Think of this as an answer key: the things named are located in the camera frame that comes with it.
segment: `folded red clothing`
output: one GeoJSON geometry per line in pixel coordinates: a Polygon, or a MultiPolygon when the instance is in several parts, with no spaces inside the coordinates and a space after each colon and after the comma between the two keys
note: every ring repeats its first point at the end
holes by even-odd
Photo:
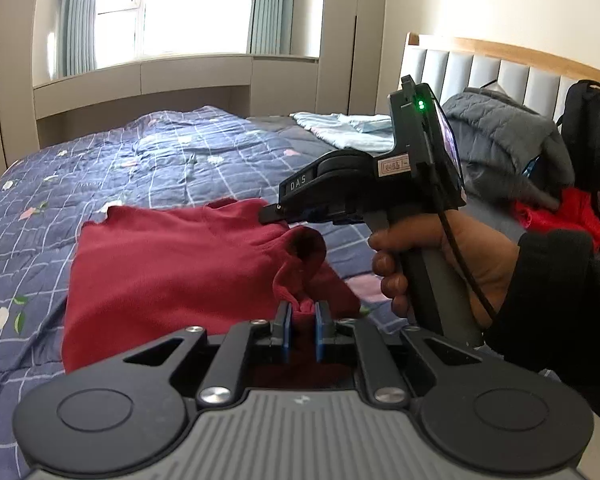
{"type": "Polygon", "coordinates": [[[554,229],[585,231],[591,234],[594,250],[600,248],[600,219],[591,207],[591,195],[574,187],[562,190],[560,207],[555,213],[546,209],[514,202],[513,215],[530,231],[548,232],[554,229]]]}
{"type": "Polygon", "coordinates": [[[314,300],[334,317],[360,302],[329,267],[320,233],[261,225],[260,199],[149,210],[112,206],[82,226],[71,268],[62,362],[70,372],[190,325],[225,333],[272,319],[281,300],[309,326],[314,300]]]}

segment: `finger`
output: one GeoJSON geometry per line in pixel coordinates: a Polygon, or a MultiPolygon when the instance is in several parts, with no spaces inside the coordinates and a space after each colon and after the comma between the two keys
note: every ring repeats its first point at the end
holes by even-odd
{"type": "Polygon", "coordinates": [[[438,215],[405,218],[388,229],[373,233],[369,246],[376,251],[400,252],[414,247],[440,247],[444,231],[438,215]]]}
{"type": "Polygon", "coordinates": [[[378,276],[389,276],[395,272],[394,258],[384,251],[376,253],[371,260],[371,269],[378,276]]]}
{"type": "Polygon", "coordinates": [[[409,313],[409,302],[407,301],[407,297],[403,294],[396,296],[391,302],[391,310],[394,311],[396,316],[407,317],[409,313]]]}
{"type": "Polygon", "coordinates": [[[392,274],[380,282],[381,292],[388,298],[395,298],[407,292],[407,278],[403,274],[392,274]]]}

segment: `bed headboard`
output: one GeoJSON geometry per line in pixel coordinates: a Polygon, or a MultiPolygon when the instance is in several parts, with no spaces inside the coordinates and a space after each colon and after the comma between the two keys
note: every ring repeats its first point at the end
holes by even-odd
{"type": "Polygon", "coordinates": [[[444,103],[467,86],[498,80],[513,99],[555,120],[569,87],[579,79],[600,81],[600,70],[538,50],[467,38],[407,35],[400,77],[431,86],[444,103]]]}

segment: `person's arm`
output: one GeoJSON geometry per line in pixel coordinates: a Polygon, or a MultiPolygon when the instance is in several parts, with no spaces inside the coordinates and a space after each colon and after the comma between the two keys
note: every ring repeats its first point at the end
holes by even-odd
{"type": "MultiPolygon", "coordinates": [[[[514,364],[553,369],[576,388],[600,415],[600,258],[592,256],[587,234],[528,233],[517,247],[504,235],[471,217],[447,213],[461,253],[487,295],[491,319],[472,294],[472,311],[486,329],[485,340],[514,364]]],[[[392,253],[439,247],[456,264],[436,215],[409,218],[369,238],[379,251],[374,272],[382,291],[406,309],[406,278],[395,272],[392,253]]]]}

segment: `wooden headboard trim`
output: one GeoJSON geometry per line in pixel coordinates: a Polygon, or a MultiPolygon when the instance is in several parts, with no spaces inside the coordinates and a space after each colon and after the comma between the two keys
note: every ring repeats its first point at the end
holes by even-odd
{"type": "Polygon", "coordinates": [[[428,36],[410,32],[407,45],[420,46],[433,50],[450,52],[470,52],[480,56],[505,59],[514,63],[533,66],[540,70],[564,75],[572,79],[593,79],[600,81],[600,70],[565,57],[554,56],[539,50],[522,46],[495,43],[494,41],[471,40],[469,38],[447,38],[445,36],[428,36]]]}

